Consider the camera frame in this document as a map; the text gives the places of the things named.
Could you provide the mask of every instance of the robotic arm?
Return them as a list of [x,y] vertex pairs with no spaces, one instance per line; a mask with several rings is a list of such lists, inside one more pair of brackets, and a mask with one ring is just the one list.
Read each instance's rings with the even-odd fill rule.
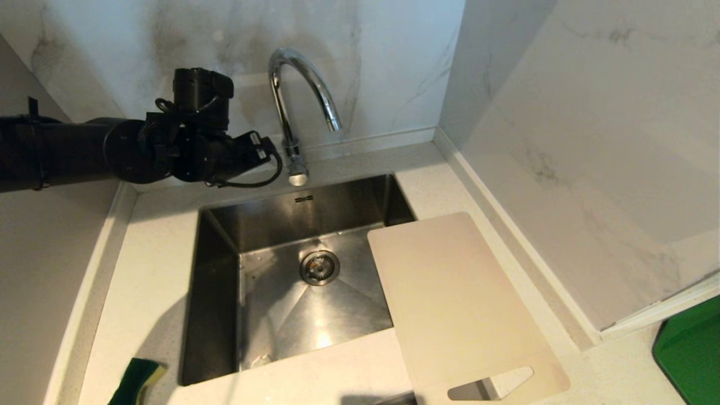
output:
[[[174,101],[157,99],[162,112],[145,120],[96,118],[63,124],[29,114],[0,117],[0,192],[41,190],[117,177],[146,184],[175,176],[218,187],[262,187],[282,172],[282,160],[269,138],[250,131],[231,138],[228,100],[233,81],[202,68],[176,69]],[[264,182],[229,179],[269,162],[277,170]]]

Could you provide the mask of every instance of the drain strainer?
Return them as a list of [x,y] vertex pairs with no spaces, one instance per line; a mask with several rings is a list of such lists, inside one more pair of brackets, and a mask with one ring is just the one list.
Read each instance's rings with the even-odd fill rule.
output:
[[327,250],[318,250],[305,256],[300,264],[300,277],[311,285],[325,285],[340,272],[338,257]]

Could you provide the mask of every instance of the stainless steel sink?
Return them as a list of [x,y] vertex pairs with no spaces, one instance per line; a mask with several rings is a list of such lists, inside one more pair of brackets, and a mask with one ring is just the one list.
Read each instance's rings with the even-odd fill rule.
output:
[[390,328],[367,232],[414,220],[392,175],[201,211],[180,384]]

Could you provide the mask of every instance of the white countertop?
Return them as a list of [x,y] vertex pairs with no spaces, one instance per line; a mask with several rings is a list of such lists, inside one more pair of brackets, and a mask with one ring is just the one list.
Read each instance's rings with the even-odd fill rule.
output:
[[[568,392],[543,404],[683,404],[652,360],[652,326],[580,352],[432,143],[312,162],[306,187],[394,172],[421,220],[468,212],[563,364]],[[81,405],[106,404],[131,357],[167,364],[161,404],[372,404],[410,391],[394,329],[193,386],[177,386],[198,210],[293,191],[192,184],[138,198],[90,354]]]

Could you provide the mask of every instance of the sponge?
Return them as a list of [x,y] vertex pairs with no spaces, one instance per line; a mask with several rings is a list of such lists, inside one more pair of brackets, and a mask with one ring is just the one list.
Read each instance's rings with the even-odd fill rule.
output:
[[165,367],[160,363],[134,357],[108,405],[142,405],[148,387],[158,382],[163,374]]

